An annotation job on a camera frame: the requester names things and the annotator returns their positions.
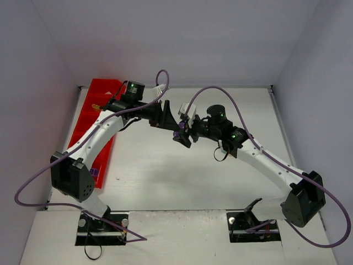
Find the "purple yellow striped lego stack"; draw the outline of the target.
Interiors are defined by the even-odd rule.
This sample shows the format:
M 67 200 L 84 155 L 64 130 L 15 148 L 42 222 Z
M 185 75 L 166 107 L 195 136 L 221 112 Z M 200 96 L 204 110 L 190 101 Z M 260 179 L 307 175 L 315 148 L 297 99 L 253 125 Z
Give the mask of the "purple yellow striped lego stack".
M 173 137 L 182 137 L 187 135 L 187 122 L 186 121 L 181 121 L 178 124 L 179 130 L 173 132 Z

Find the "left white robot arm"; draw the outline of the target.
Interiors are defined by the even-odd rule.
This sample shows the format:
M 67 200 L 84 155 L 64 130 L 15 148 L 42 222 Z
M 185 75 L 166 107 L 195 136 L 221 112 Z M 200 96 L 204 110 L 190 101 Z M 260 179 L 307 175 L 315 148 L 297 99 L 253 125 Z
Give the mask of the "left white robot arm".
M 84 135 L 64 153 L 55 152 L 51 157 L 51 184 L 62 194 L 73 198 L 78 205 L 94 215 L 108 218 L 110 208 L 94 191 L 90 169 L 98 154 L 110 139 L 122 130 L 132 118 L 149 120 L 150 124 L 167 130 L 178 128 L 170 112 L 169 102 L 161 103 L 167 84 L 153 88 L 155 98 L 142 102 L 144 85 L 129 81 L 120 99 L 112 98 Z

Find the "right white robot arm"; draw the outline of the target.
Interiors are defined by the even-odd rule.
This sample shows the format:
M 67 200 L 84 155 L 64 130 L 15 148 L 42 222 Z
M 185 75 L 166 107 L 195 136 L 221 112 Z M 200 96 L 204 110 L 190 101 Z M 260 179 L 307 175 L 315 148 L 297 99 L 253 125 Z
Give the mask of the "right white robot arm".
M 281 197 L 258 198 L 246 207 L 246 214 L 254 222 L 277 219 L 305 227 L 325 205 L 324 192 L 317 187 L 323 183 L 322 177 L 315 171 L 305 173 L 288 165 L 257 140 L 251 140 L 244 129 L 227 119 L 224 106 L 212 105 L 206 112 L 207 117 L 200 119 L 195 105 L 183 103 L 178 112 L 180 130 L 174 133 L 174 141 L 186 147 L 201 137 L 215 141 L 227 156 L 252 166 L 280 189 Z

